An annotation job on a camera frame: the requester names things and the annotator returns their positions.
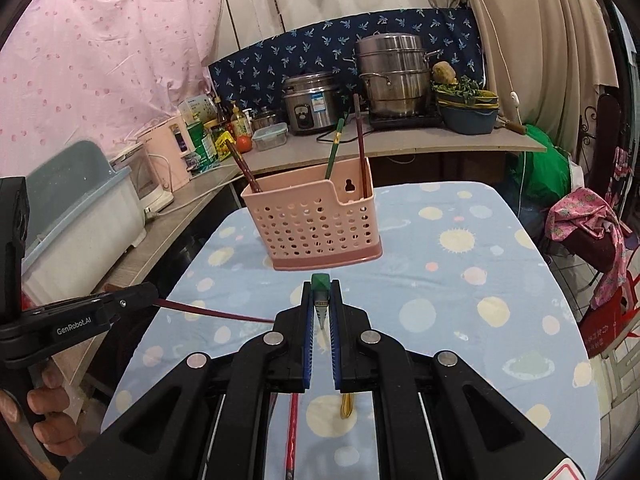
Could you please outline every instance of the green chopstick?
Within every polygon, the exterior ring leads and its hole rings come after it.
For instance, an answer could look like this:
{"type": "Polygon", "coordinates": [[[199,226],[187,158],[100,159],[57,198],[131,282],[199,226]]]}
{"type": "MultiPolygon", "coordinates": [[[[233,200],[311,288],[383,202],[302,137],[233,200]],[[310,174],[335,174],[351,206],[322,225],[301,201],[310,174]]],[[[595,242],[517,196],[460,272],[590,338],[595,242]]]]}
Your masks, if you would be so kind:
{"type": "Polygon", "coordinates": [[[338,153],[338,146],[340,146],[340,136],[342,135],[342,129],[344,128],[344,119],[338,121],[338,126],[335,129],[334,143],[331,146],[331,155],[329,155],[329,164],[326,167],[325,180],[331,178],[331,172],[334,170],[335,155],[338,153]]]}

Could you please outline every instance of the soap bottle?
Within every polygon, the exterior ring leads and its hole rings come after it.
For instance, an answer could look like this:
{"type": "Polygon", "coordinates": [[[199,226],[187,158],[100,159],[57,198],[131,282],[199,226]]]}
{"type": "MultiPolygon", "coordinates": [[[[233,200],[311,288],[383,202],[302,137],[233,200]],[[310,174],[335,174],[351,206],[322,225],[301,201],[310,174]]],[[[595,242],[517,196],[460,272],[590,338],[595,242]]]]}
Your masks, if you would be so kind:
{"type": "Polygon", "coordinates": [[[246,115],[238,108],[235,101],[231,101],[231,104],[234,106],[232,110],[233,114],[231,115],[231,127],[233,128],[236,139],[242,136],[252,137],[254,133],[251,131],[251,126],[249,126],[246,115]]]}

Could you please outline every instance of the blue patterned cloth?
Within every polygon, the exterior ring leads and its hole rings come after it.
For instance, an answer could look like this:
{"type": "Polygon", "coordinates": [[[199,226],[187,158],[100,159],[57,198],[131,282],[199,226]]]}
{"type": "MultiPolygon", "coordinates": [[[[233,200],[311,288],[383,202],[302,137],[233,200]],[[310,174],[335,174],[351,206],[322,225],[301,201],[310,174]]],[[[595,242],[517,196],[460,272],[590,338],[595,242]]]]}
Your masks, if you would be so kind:
{"type": "Polygon", "coordinates": [[[282,83],[293,75],[333,72],[342,103],[364,92],[355,64],[355,43],[375,33],[405,32],[429,51],[443,49],[458,76],[483,79],[483,54],[471,9],[401,9],[366,12],[292,30],[246,47],[210,65],[220,96],[241,108],[280,108],[282,83]]]}
{"type": "MultiPolygon", "coordinates": [[[[375,190],[384,253],[330,269],[347,304],[373,328],[426,355],[449,349],[596,478],[600,413],[591,367],[560,287],[502,198],[477,182],[375,190]]],[[[300,303],[311,272],[276,272],[247,209],[222,223],[169,298],[267,319],[300,303]]],[[[237,351],[270,325],[161,309],[127,367],[103,427],[188,354],[237,351]]],[[[378,477],[370,394],[339,415],[330,343],[314,330],[312,382],[300,397],[296,475],[305,480],[378,477]]],[[[288,396],[278,396],[265,479],[284,478],[288,396]]]]}

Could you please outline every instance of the green plastic bag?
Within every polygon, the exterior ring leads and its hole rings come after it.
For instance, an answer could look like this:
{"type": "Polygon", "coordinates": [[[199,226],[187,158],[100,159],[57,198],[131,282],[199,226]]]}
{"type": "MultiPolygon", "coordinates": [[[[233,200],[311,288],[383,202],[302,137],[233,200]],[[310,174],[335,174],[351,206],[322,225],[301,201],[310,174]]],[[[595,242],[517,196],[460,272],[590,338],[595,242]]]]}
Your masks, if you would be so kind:
{"type": "Polygon", "coordinates": [[[526,157],[522,192],[541,206],[551,207],[571,192],[569,160],[553,145],[545,132],[532,124],[526,126],[527,135],[545,146],[546,152],[522,152],[511,169],[511,176],[520,187],[526,157]]]}

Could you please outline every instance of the pink plastic basket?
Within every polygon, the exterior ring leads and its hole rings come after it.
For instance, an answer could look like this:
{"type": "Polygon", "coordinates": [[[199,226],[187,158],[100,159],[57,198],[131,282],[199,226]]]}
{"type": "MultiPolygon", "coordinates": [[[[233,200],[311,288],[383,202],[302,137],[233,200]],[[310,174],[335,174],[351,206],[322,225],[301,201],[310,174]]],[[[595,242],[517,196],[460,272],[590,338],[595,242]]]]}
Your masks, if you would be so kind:
{"type": "Polygon", "coordinates": [[[362,197],[360,161],[326,164],[258,179],[262,193],[244,188],[241,196],[254,219],[276,270],[326,269],[382,256],[371,169],[369,198],[362,197]]]}

